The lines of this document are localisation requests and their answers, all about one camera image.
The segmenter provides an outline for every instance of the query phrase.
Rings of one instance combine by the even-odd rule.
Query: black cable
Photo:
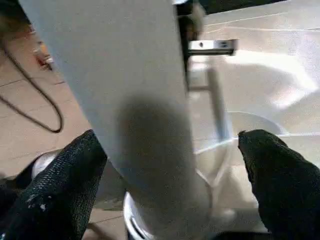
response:
[[[0,42],[0,48],[3,49],[4,54],[7,56],[7,58],[12,62],[12,64],[15,66],[15,68],[23,75],[23,77],[26,79],[26,81],[34,87],[34,89],[37,90],[39,94],[43,96],[43,98],[52,106],[53,110],[55,111],[57,118],[58,118],[58,125],[59,127],[57,129],[52,129],[48,125],[44,124],[43,122],[35,119],[34,117],[28,115],[27,113],[20,110],[17,106],[6,100],[3,96],[0,95],[0,101],[6,104],[9,108],[11,108],[13,111],[15,111],[17,114],[25,117],[32,123],[38,125],[39,127],[47,130],[48,132],[57,134],[60,133],[64,126],[64,119],[62,116],[62,113],[55,103],[55,101],[47,94],[44,90],[41,89],[41,87],[33,81],[33,79],[29,76],[29,74],[23,69],[23,67],[20,65],[20,63],[15,59],[15,57],[12,56],[10,51],[7,49],[6,45],[3,42]]]

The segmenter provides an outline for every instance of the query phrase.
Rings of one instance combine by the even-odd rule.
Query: beige tile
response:
[[[0,162],[0,173],[6,176],[15,176],[19,174],[26,166],[31,163],[37,156],[41,155],[40,152],[34,152],[21,157],[16,157],[12,159],[5,159],[1,157]]]
[[[104,231],[110,240],[126,240],[126,227],[123,217],[117,217],[114,219],[110,219],[107,221],[99,222],[98,227]],[[83,240],[103,240],[103,238],[99,238],[95,233],[91,230],[87,229],[82,238]]]
[[[54,85],[52,82],[57,80],[53,78],[54,76],[51,75],[48,78],[35,78],[34,80],[58,104],[73,99],[73,94],[68,85],[66,83]],[[49,105],[43,96],[25,80],[0,87],[0,94],[23,111],[35,110]],[[0,104],[0,118],[13,114],[14,112],[11,109],[3,103]]]
[[[63,113],[64,129],[58,135],[56,142],[56,148],[58,149],[65,147],[74,138],[78,137],[86,130],[91,129],[91,125],[75,100],[69,102]]]
[[[102,209],[92,209],[90,223],[102,222],[109,219],[114,219],[123,216],[122,211],[105,211]]]
[[[68,109],[68,105],[69,102],[60,104],[63,114]],[[58,126],[56,115],[50,106],[29,111],[28,114],[46,123],[51,128]],[[2,160],[46,152],[53,149],[58,141],[58,134],[39,128],[19,115],[0,118],[0,126],[0,155]]]

